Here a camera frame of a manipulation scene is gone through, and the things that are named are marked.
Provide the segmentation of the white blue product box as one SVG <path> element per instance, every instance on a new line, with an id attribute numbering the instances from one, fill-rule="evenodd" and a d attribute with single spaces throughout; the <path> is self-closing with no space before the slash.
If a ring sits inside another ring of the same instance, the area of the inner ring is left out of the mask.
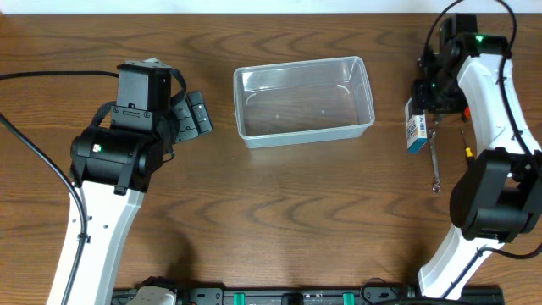
<path id="1" fill-rule="evenodd" d="M 413 106 L 412 99 L 405 105 L 406 148 L 409 153 L 418 153 L 428 141 L 425 112 Z"/>

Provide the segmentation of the clear plastic container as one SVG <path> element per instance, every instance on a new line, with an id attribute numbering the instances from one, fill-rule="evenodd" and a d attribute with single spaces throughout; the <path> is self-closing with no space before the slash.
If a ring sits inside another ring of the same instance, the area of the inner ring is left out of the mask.
<path id="1" fill-rule="evenodd" d="M 238 133 L 250 149 L 357 138 L 375 122 L 357 56 L 242 67 L 233 89 Z"/>

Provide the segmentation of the small black-handled hammer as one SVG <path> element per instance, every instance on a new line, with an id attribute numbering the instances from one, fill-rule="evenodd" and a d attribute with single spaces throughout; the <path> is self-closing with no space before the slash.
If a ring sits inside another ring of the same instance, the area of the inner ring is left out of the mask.
<path id="1" fill-rule="evenodd" d="M 444 115 L 441 113 L 434 114 L 434 119 L 433 119 L 434 124 L 435 125 L 439 124 L 443 118 L 444 118 Z"/>

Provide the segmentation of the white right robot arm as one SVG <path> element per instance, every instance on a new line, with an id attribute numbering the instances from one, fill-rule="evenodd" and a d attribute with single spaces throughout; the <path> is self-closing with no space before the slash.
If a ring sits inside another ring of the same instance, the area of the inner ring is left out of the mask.
<path id="1" fill-rule="evenodd" d="M 457 300 L 477 268 L 541 215 L 541 146 L 512 79 L 511 42 L 478 32 L 473 14 L 437 19 L 439 49 L 418 60 L 406 116 L 469 113 L 476 154 L 450 197 L 451 228 L 418 272 L 422 296 Z"/>

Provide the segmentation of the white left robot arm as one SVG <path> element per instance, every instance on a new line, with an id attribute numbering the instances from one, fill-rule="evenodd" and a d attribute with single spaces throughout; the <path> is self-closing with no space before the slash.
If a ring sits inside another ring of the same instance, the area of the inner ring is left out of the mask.
<path id="1" fill-rule="evenodd" d="M 212 130 L 202 94 L 156 58 L 118 67 L 115 101 L 104 103 L 71 145 L 69 222 L 50 304 L 109 304 L 133 220 L 152 174 L 175 144 Z"/>

